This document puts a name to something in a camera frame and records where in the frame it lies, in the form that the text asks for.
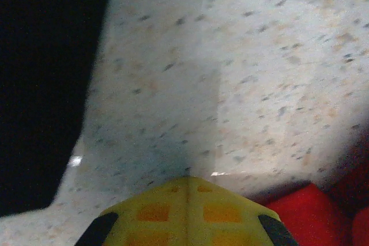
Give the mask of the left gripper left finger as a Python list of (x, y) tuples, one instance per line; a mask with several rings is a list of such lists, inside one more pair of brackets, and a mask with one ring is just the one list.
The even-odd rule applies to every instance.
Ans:
[(187, 245), (188, 178), (170, 180), (96, 217), (76, 245)]

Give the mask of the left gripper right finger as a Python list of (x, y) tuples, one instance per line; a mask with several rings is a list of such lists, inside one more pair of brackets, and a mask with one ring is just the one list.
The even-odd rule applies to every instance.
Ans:
[(187, 186), (187, 245), (299, 244), (275, 211), (197, 177)]

